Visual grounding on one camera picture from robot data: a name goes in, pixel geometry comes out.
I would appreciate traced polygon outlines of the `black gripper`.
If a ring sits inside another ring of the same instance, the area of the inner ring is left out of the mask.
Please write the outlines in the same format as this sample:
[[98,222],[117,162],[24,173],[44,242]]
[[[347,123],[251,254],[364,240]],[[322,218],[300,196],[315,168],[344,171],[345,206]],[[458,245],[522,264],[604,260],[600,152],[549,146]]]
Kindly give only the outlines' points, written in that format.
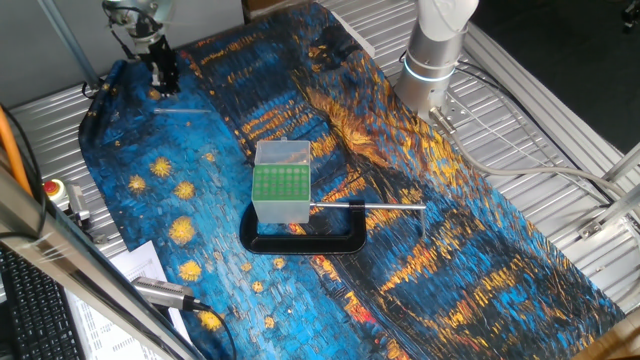
[[152,75],[151,86],[160,96],[180,91],[176,52],[170,47],[165,35],[148,46],[146,65],[151,71],[157,69],[165,78],[166,91],[160,76]]

